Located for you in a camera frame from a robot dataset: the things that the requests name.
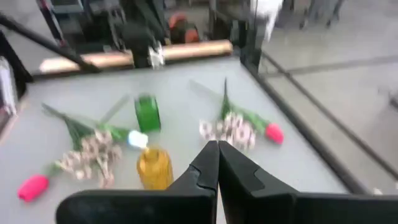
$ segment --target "pink flower bud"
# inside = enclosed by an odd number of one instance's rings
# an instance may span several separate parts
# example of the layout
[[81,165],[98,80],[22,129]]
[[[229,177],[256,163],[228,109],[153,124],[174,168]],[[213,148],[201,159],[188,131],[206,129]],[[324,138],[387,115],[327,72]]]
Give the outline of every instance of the pink flower bud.
[[25,181],[18,190],[18,197],[25,202],[31,202],[49,186],[49,180],[44,175],[35,175]]
[[277,124],[268,124],[268,126],[266,127],[266,137],[273,140],[277,144],[282,144],[282,142],[284,141],[284,134],[279,129]]

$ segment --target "cardboard tube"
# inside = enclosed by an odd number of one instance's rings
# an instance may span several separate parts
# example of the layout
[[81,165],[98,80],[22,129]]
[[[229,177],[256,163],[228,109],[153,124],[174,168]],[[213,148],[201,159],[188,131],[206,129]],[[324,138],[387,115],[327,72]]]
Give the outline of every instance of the cardboard tube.
[[[192,44],[178,44],[163,46],[165,60],[178,60],[192,57],[207,57],[230,54],[233,46],[228,40],[215,40]],[[81,55],[82,59],[99,68],[117,67],[133,64],[133,55],[130,51],[98,53]],[[80,67],[66,58],[45,59],[39,67],[42,73],[73,72]]]

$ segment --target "yellow bottle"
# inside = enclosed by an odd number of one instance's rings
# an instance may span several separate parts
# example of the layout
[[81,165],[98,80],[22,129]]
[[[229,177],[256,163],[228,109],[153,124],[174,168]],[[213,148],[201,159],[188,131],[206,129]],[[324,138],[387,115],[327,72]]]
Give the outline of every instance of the yellow bottle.
[[174,181],[170,157],[159,147],[143,150],[137,161],[137,170],[146,190],[165,190]]

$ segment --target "floor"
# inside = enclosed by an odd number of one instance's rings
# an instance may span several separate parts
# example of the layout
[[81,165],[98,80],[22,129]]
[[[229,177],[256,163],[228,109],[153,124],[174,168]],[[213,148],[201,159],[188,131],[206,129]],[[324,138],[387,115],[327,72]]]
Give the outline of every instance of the floor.
[[[51,37],[35,1],[3,0],[0,8],[25,26]],[[341,20],[331,29],[326,29],[321,20],[300,30],[302,13],[302,7],[297,9],[283,29],[274,31],[263,49],[315,99],[309,100],[267,60],[261,66],[265,82],[277,90],[368,191],[398,194],[398,175],[386,172],[313,103],[320,102],[393,172],[398,172],[398,111],[389,105],[389,97],[398,91],[398,1],[347,0]],[[53,53],[17,34],[7,35],[28,70],[37,70],[43,58],[53,57]]]

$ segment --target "gray table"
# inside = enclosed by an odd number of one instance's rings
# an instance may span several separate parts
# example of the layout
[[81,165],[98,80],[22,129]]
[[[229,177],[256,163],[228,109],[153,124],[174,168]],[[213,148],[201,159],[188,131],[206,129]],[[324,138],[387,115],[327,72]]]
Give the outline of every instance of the gray table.
[[[30,85],[26,107],[0,145],[1,223],[54,223],[55,209],[63,198],[79,190],[97,188],[96,179],[79,182],[63,174],[55,178],[35,202],[26,204],[17,198],[17,189],[26,178],[72,148],[64,123],[44,114],[41,103],[67,113],[100,119],[123,95],[135,97],[152,93],[159,105],[162,131],[150,134],[150,142],[169,151],[174,177],[178,178],[206,144],[198,133],[199,120],[214,120],[221,106],[219,98],[192,85],[191,81],[221,94],[225,77],[228,77],[233,102],[278,123],[285,133],[282,146],[257,138],[255,149],[247,153],[249,158],[299,191],[346,192],[239,60],[220,58],[172,65],[162,70],[64,78]],[[130,101],[111,124],[138,127],[134,103]],[[138,151],[125,148],[123,159],[116,164],[115,189],[142,188],[136,170],[138,155]],[[218,223],[225,222],[221,200],[217,219]]]

